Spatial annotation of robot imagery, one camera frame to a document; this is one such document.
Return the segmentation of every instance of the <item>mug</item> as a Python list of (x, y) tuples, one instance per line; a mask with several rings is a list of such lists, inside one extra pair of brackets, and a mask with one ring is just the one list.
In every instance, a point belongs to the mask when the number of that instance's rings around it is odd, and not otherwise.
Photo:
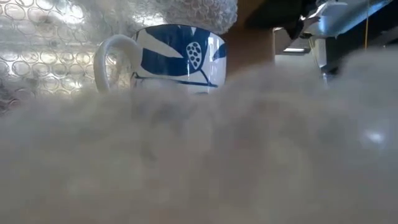
[(99, 92), (110, 89), (105, 56), (111, 47), (130, 60), (133, 87), (171, 80), (190, 93), (209, 93), (225, 82), (226, 46), (221, 37), (198, 27), (164, 24), (141, 29), (133, 38), (114, 35), (99, 46), (93, 61)]

